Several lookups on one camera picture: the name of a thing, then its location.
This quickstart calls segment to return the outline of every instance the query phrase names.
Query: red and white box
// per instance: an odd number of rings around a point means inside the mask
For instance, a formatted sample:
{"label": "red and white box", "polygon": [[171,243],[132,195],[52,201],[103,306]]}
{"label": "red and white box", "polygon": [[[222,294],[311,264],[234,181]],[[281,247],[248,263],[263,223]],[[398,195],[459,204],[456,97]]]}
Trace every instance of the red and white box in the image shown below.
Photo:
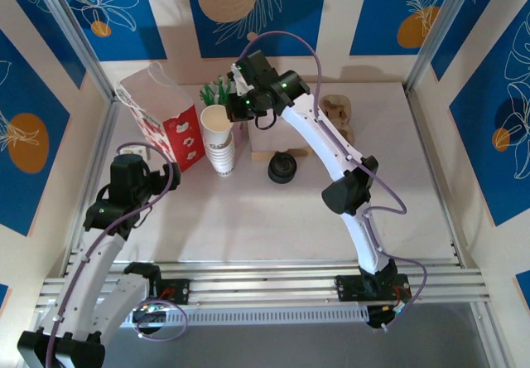
{"label": "red and white box", "polygon": [[160,63],[123,79],[114,90],[130,108],[146,140],[177,162],[181,172],[205,155],[193,100]]}

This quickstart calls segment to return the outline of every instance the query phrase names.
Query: cable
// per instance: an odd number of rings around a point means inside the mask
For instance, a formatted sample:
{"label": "cable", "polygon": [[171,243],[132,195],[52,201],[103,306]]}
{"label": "cable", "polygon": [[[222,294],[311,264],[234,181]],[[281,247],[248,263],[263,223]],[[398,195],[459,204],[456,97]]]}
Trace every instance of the cable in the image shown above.
{"label": "cable", "polygon": [[258,116],[256,116],[256,118],[254,119],[254,124],[256,125],[256,128],[258,128],[259,130],[269,130],[276,123],[276,119],[277,119],[276,113],[274,111],[272,111],[272,122],[269,125],[267,125],[265,128],[260,128],[259,127],[259,125],[258,125],[259,117]]}
{"label": "cable", "polygon": [[134,225],[133,226],[133,229],[137,229],[138,227],[140,227],[141,225],[143,225],[143,222],[146,221],[146,218],[149,216],[149,214],[152,212],[152,206],[149,208],[149,212],[146,213],[146,215],[143,217],[143,219],[140,221],[140,223],[138,223],[137,225]]}
{"label": "cable", "polygon": [[[402,201],[402,199],[398,196],[398,194],[396,194],[394,192],[394,190],[392,190],[392,188],[390,188],[383,180],[381,180],[378,176],[376,176],[375,173],[370,171],[365,165],[363,165],[361,162],[359,162],[355,158],[353,158],[351,156],[351,154],[349,153],[348,149],[335,136],[333,131],[331,129],[329,129],[326,126],[326,124],[321,119],[319,120],[320,110],[319,110],[319,105],[318,105],[318,98],[319,98],[319,94],[320,94],[320,86],[321,86],[321,83],[322,83],[322,66],[320,64],[320,59],[319,59],[318,55],[316,54],[315,50],[311,47],[311,45],[309,45],[309,43],[304,41],[298,35],[292,34],[290,32],[286,32],[286,31],[268,31],[268,32],[264,32],[263,34],[258,35],[255,39],[250,41],[245,46],[245,48],[243,49],[241,54],[239,55],[238,60],[242,59],[247,54],[248,50],[257,41],[259,41],[260,39],[265,38],[266,36],[272,36],[272,35],[285,35],[285,36],[290,36],[292,38],[295,38],[296,40],[301,42],[305,47],[307,47],[309,52],[313,55],[313,57],[315,58],[316,72],[317,72],[317,80],[316,80],[316,87],[315,87],[315,94],[314,94],[315,99],[313,101],[313,111],[315,113],[316,122],[319,124],[319,126],[322,129],[322,131],[324,132],[324,134],[328,138],[330,138],[331,142],[341,151],[341,153],[344,155],[345,159],[347,161],[349,161],[349,162],[352,162],[354,165],[359,167],[364,173],[366,173],[367,175],[372,177],[388,194],[390,194],[390,196],[394,200],[396,200],[397,204],[399,205],[399,209],[389,208],[387,206],[369,206],[368,208],[366,208],[363,211],[362,216],[363,216],[363,221],[364,221],[364,223],[366,225],[366,230],[368,232],[369,238],[372,241],[372,243],[375,246],[375,248],[379,251],[379,253],[381,255],[383,255],[383,256],[385,256],[385,257],[387,257],[389,259],[394,259],[394,260],[399,260],[399,261],[410,263],[410,264],[415,264],[416,266],[418,266],[423,271],[423,280],[422,280],[422,283],[420,284],[420,287],[417,289],[416,293],[414,293],[414,296],[412,296],[412,298],[408,301],[407,305],[401,311],[401,312],[406,312],[411,307],[411,305],[419,298],[420,293],[422,293],[422,291],[423,291],[423,289],[425,287],[425,284],[426,284],[426,281],[427,281],[427,269],[422,263],[418,262],[417,260],[407,259],[407,258],[400,258],[399,256],[394,256],[392,254],[387,254],[383,250],[383,248],[381,247],[381,245],[379,244],[379,242],[377,241],[377,239],[375,237],[375,234],[373,232],[372,224],[370,223],[370,217],[372,215],[372,213],[371,213],[372,211],[385,211],[385,212],[395,213],[397,215],[406,215],[407,214],[407,207],[405,206],[405,204]],[[394,320],[392,322],[390,322],[387,326],[382,325],[381,328],[384,331],[387,332],[388,329],[395,322],[396,322],[396,318],[394,318]]]}
{"label": "cable", "polygon": [[51,332],[50,332],[50,339],[48,340],[48,347],[46,348],[46,368],[53,368],[53,358],[54,358],[53,357],[53,348],[54,348],[55,338],[57,336],[57,332],[59,331],[60,318],[63,316],[63,314],[66,311],[66,306],[68,305],[68,301],[70,300],[70,298],[71,298],[71,296],[72,296],[72,294],[74,292],[75,285],[77,284],[77,281],[78,281],[78,279],[79,279],[79,277],[80,277],[80,275],[81,275],[81,273],[82,273],[82,271],[84,269],[84,266],[87,264],[87,262],[89,262],[90,256],[92,256],[92,253],[99,247],[99,244],[101,244],[101,242],[103,241],[105,236],[107,236],[107,234],[109,233],[109,231],[111,229],[113,229],[114,227],[120,225],[122,222],[124,222],[128,218],[133,217],[133,216],[137,215],[138,213],[140,213],[141,211],[149,209],[150,207],[155,205],[157,202],[159,202],[159,200],[165,194],[167,194],[167,192],[169,191],[169,189],[171,187],[171,184],[173,183],[173,176],[174,176],[173,166],[171,165],[171,161],[169,160],[169,158],[166,156],[166,154],[164,154],[162,152],[161,149],[156,148],[156,147],[154,147],[154,146],[152,146],[151,144],[148,144],[148,143],[134,142],[134,143],[122,144],[121,146],[118,147],[116,152],[119,153],[119,151],[122,148],[129,147],[129,146],[144,146],[146,148],[150,148],[151,150],[154,150],[157,153],[159,153],[161,155],[161,157],[164,158],[164,160],[166,161],[166,163],[167,163],[167,165],[169,167],[167,184],[164,187],[164,190],[162,190],[160,195],[156,196],[155,199],[153,199],[152,201],[148,202],[146,205],[141,206],[141,207],[135,209],[134,211],[131,211],[131,212],[127,213],[126,215],[123,215],[123,216],[117,218],[110,225],[108,225],[107,228],[105,230],[103,230],[103,232],[98,236],[96,241],[94,241],[93,244],[88,248],[88,250],[87,250],[87,252],[85,254],[85,258],[86,259],[82,259],[80,261],[80,263],[79,263],[78,268],[75,270],[75,272],[73,274],[71,274],[72,275],[72,281],[70,282],[70,285],[66,289],[65,296],[63,297],[63,300],[62,300],[62,302],[61,302],[61,304],[59,306],[59,309],[57,310],[57,316],[58,316],[59,319],[54,321],[54,323],[53,323],[53,327],[51,328]]}
{"label": "cable", "polygon": [[172,303],[168,300],[164,300],[164,299],[156,299],[156,300],[152,300],[152,301],[149,301],[150,303],[145,303],[144,302],[141,302],[137,305],[136,308],[140,308],[142,306],[145,306],[146,304],[149,305],[149,304],[163,304],[163,305],[166,305],[166,306],[169,306],[169,307],[173,307],[173,308],[176,308],[177,310],[179,310],[184,318],[184,326],[182,327],[181,331],[178,332],[177,334],[173,335],[172,337],[162,337],[162,338],[156,338],[156,337],[150,337],[148,336],[147,334],[143,333],[142,331],[140,331],[140,323],[146,318],[146,317],[149,317],[147,314],[144,315],[143,317],[139,318],[136,325],[134,326],[134,330],[137,332],[138,336],[141,338],[141,339],[145,339],[146,341],[159,341],[159,342],[162,342],[162,341],[174,341],[175,339],[178,339],[179,337],[181,337],[184,332],[186,332],[186,329],[188,327],[188,316],[186,315],[185,311],[182,309],[182,307],[180,307],[178,304],[176,303]]}

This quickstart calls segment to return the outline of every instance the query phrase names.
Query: metal extrusion bar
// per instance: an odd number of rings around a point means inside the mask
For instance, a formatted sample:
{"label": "metal extrusion bar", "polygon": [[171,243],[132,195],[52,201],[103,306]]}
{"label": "metal extrusion bar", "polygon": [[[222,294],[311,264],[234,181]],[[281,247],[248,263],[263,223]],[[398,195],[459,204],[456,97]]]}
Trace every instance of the metal extrusion bar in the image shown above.
{"label": "metal extrusion bar", "polygon": [[[115,264],[100,294],[112,292],[125,264]],[[344,306],[335,290],[335,275],[359,274],[354,263],[314,262],[308,264],[159,264],[163,278],[188,278],[187,308],[317,307]],[[422,271],[399,266],[409,278],[414,293]],[[427,264],[429,278],[419,303],[488,302],[489,294],[478,269],[461,269],[454,264]],[[59,295],[63,278],[44,282],[37,309],[47,309]]]}
{"label": "metal extrusion bar", "polygon": [[436,196],[440,202],[444,217],[446,218],[447,229],[450,232],[452,242],[451,246],[455,249],[456,255],[460,264],[465,269],[474,269],[477,267],[471,254],[467,250],[467,242],[465,241],[464,231],[453,220],[455,212],[451,211],[447,199],[451,197],[449,187],[447,186],[446,178],[441,169],[441,164],[436,155],[434,141],[432,140],[429,128],[426,125],[426,120],[423,115],[422,107],[419,104],[416,91],[411,91],[407,96],[408,106],[411,110],[412,121],[416,126],[416,131],[420,135],[420,142],[423,153],[427,158],[429,172],[431,173],[432,183],[436,191]]}
{"label": "metal extrusion bar", "polygon": [[409,94],[411,90],[416,88],[421,80],[423,73],[431,64],[432,58],[438,51],[441,43],[451,28],[456,15],[464,4],[465,0],[445,0],[441,5],[441,10],[427,34],[423,46],[417,54],[417,60],[411,69],[405,81],[405,94]]}
{"label": "metal extrusion bar", "polygon": [[113,87],[104,74],[92,46],[75,19],[74,13],[70,10],[68,2],[66,0],[44,0],[44,2],[65,34],[66,39],[74,48],[75,53],[94,78],[94,82],[100,92],[108,98],[109,103],[112,102]]}
{"label": "metal extrusion bar", "polygon": [[508,344],[502,332],[498,330],[489,303],[471,303],[470,306],[489,365],[495,368],[514,368],[515,362],[508,351]]}
{"label": "metal extrusion bar", "polygon": [[[77,212],[86,212],[87,208],[92,204],[98,192],[99,178],[103,171],[105,158],[107,157],[108,145],[110,144],[111,136],[118,117],[119,104],[111,104],[107,108],[104,115],[104,121],[99,128],[99,137],[94,145],[90,159],[90,168],[87,171],[87,176],[84,180],[83,195],[79,199]],[[67,245],[70,248],[78,248],[81,238],[84,233],[83,228],[84,215],[77,215],[72,222],[69,230],[69,239]],[[66,250],[60,265],[60,275],[66,274],[66,269],[70,264],[71,250]]]}

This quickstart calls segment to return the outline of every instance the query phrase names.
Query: green plant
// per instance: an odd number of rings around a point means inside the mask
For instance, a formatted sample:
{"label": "green plant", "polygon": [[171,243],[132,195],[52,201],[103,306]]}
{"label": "green plant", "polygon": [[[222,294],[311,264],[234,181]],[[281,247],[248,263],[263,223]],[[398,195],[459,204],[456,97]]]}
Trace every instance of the green plant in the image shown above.
{"label": "green plant", "polygon": [[232,89],[232,82],[226,80],[222,75],[216,81],[205,84],[200,90],[200,99],[206,105],[226,105],[230,90]]}

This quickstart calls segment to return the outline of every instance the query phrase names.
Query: white paper cup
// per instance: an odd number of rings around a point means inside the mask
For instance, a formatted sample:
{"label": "white paper cup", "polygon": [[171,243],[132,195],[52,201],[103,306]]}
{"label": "white paper cup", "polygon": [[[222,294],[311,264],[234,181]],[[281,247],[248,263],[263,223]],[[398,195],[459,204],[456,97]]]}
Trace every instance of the white paper cup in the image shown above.
{"label": "white paper cup", "polygon": [[229,145],[224,148],[210,148],[208,145],[205,145],[206,157],[210,161],[214,160],[216,162],[222,162],[223,160],[230,159],[235,154],[235,144],[234,138],[229,136]]}
{"label": "white paper cup", "polygon": [[227,162],[212,162],[212,167],[221,177],[229,176],[234,171],[235,160],[234,156]]}
{"label": "white paper cup", "polygon": [[203,109],[200,123],[204,130],[205,146],[213,149],[224,147],[234,125],[226,116],[224,106],[218,104]]}
{"label": "white paper cup", "polygon": [[229,134],[229,138],[227,138],[223,144],[217,144],[215,147],[212,147],[211,145],[209,145],[206,142],[205,138],[203,138],[203,143],[205,144],[205,149],[210,151],[211,153],[222,153],[224,151],[227,151],[230,148],[235,147],[234,136],[232,133]]}
{"label": "white paper cup", "polygon": [[210,158],[210,157],[208,157],[208,159],[210,160],[212,165],[214,165],[214,164],[224,165],[225,163],[228,164],[229,162],[233,162],[234,161],[234,155],[235,154],[231,154],[231,155],[228,155],[227,157],[222,157],[222,158]]}

